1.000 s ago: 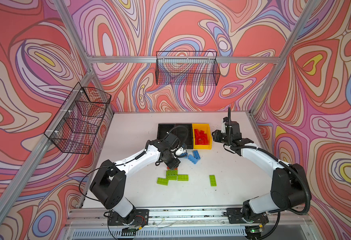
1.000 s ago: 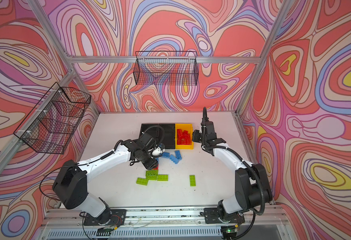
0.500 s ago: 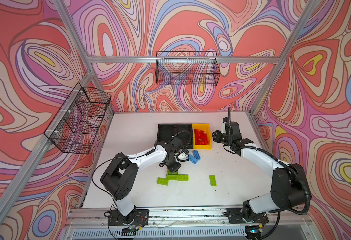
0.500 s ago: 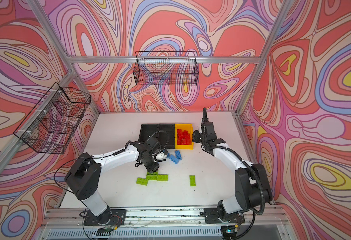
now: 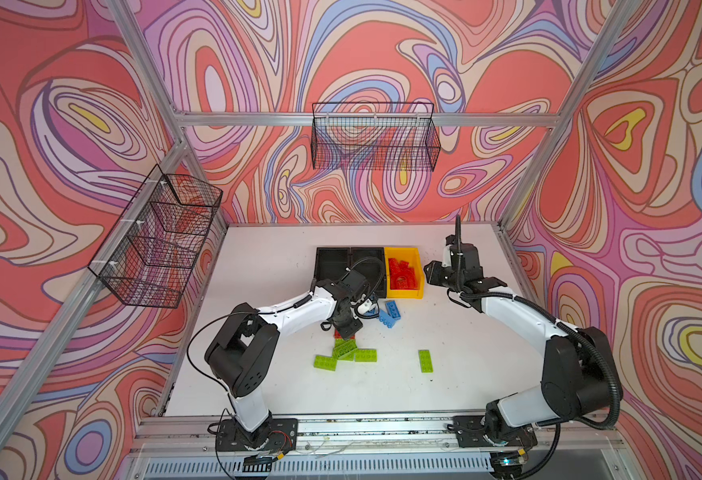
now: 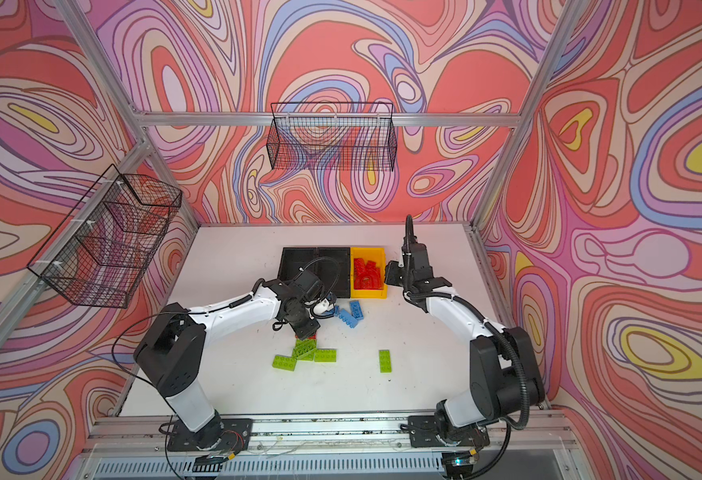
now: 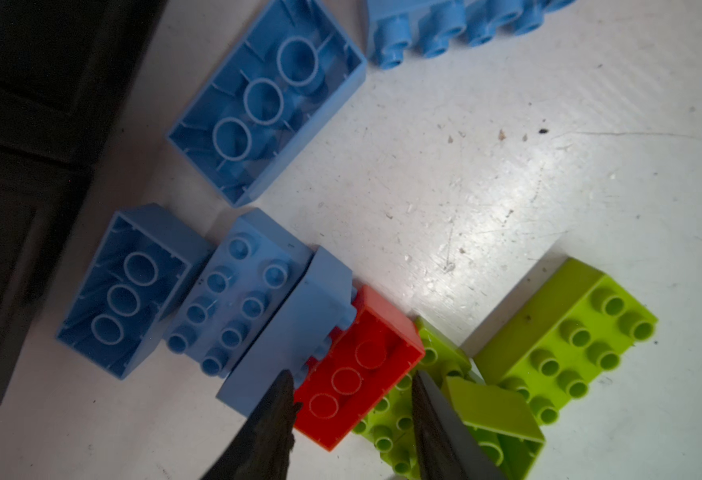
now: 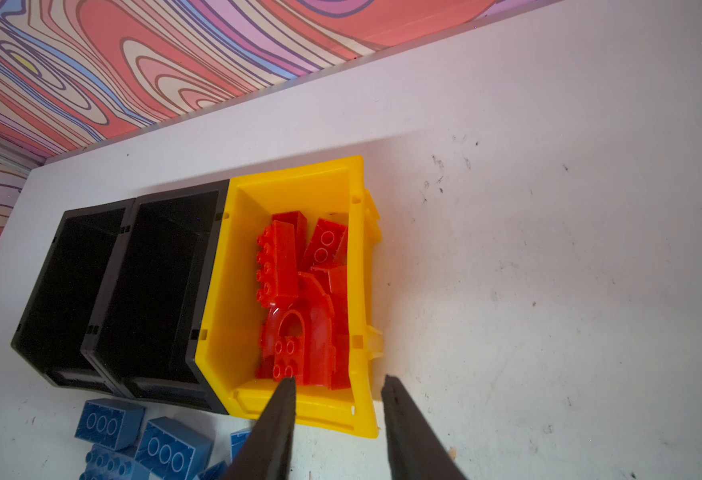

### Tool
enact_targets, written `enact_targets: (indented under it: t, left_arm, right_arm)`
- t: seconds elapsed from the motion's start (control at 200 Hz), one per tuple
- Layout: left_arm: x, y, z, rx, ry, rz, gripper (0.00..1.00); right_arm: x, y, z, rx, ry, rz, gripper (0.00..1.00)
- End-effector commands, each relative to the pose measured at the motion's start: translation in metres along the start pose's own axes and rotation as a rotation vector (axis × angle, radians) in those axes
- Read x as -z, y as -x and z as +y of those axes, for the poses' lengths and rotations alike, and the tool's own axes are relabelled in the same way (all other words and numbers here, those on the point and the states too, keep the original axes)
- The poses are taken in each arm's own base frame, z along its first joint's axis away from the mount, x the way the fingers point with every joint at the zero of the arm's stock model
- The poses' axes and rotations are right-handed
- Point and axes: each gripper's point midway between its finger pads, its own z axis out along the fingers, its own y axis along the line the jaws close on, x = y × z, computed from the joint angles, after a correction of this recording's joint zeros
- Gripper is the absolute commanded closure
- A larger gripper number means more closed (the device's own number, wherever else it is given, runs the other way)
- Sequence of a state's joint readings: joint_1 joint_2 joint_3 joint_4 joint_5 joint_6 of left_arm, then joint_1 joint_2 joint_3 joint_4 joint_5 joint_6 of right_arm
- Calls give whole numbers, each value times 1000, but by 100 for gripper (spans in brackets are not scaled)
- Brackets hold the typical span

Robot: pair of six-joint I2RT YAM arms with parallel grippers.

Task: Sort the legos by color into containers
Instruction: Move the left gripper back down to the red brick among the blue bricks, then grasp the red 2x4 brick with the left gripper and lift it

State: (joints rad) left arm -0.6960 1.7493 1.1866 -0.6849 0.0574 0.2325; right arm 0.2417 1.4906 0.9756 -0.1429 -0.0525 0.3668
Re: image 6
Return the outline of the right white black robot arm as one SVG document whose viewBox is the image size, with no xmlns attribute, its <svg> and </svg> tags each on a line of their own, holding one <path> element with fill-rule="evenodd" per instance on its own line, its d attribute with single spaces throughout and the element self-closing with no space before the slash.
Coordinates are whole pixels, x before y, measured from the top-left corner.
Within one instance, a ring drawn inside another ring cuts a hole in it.
<svg viewBox="0 0 702 480">
<path fill-rule="evenodd" d="M 440 320 L 468 347 L 467 390 L 440 401 L 432 434 L 457 445 L 477 428 L 504 422 L 507 430 L 527 427 L 532 407 L 545 400 L 540 369 L 530 335 L 490 320 L 452 283 L 434 274 L 427 246 L 407 216 L 401 260 L 390 261 L 385 283 L 402 289 L 404 301 Z"/>
</svg>

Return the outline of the lone green lego brick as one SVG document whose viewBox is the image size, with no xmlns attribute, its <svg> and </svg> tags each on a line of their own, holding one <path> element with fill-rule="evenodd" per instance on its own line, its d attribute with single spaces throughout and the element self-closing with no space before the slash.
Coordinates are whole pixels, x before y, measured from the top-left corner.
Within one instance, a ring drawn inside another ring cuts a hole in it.
<svg viewBox="0 0 702 480">
<path fill-rule="evenodd" d="M 392 373 L 393 364 L 391 352 L 389 350 L 380 350 L 378 352 L 379 370 L 381 373 Z"/>
</svg>

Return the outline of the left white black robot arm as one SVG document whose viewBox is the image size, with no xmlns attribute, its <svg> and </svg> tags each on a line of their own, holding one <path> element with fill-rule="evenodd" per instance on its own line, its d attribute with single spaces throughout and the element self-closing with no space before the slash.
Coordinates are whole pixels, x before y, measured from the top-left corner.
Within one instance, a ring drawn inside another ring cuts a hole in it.
<svg viewBox="0 0 702 480">
<path fill-rule="evenodd" d="M 276 331 L 288 327 L 298 339 L 309 339 L 334 310 L 342 273 L 337 260 L 324 256 L 287 280 L 259 279 L 239 298 L 192 308 L 173 303 L 162 309 L 133 358 L 177 416 L 193 448 L 215 450 L 225 436 L 223 419 L 198 380 L 205 351 L 261 322 L 270 322 Z"/>
</svg>

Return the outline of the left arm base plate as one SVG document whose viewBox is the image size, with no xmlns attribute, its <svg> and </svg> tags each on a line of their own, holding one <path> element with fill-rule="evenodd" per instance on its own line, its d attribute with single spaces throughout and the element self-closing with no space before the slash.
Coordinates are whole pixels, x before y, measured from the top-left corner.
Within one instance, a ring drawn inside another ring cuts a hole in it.
<svg viewBox="0 0 702 480">
<path fill-rule="evenodd" d="M 222 418 L 211 427 L 192 432 L 181 420 L 176 420 L 169 434 L 170 452 L 207 452 L 247 450 L 254 420 L 251 418 Z"/>
</svg>

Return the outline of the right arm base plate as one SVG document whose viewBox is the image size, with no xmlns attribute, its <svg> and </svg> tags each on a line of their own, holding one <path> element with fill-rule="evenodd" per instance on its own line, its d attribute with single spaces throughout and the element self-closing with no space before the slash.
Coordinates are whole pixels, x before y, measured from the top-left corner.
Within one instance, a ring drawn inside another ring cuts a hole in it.
<svg viewBox="0 0 702 480">
<path fill-rule="evenodd" d="M 453 426 L 446 418 L 436 415 L 412 415 L 400 429 L 407 432 L 415 448 L 474 447 L 481 450 L 490 445 L 487 429 L 476 424 Z"/>
</svg>

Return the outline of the red arch lego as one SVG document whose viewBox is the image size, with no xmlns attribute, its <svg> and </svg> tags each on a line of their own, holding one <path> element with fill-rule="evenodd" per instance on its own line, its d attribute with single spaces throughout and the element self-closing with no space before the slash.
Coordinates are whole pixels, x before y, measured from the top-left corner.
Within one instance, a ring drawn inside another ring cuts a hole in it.
<svg viewBox="0 0 702 480">
<path fill-rule="evenodd" d="M 354 259 L 354 288 L 356 290 L 381 290 L 381 272 L 377 263 L 362 257 Z"/>
</svg>

